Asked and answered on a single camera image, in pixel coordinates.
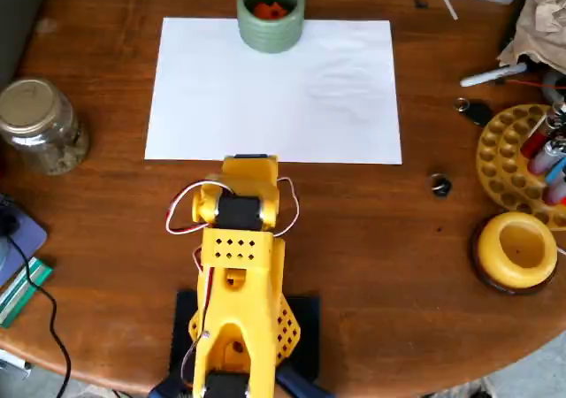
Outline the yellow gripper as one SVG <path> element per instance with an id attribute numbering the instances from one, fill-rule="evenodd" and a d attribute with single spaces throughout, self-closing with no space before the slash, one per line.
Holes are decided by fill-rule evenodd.
<path id="1" fill-rule="evenodd" d="M 227 157 L 220 181 L 236 195 L 260 199 L 278 199 L 279 160 L 267 157 Z"/>

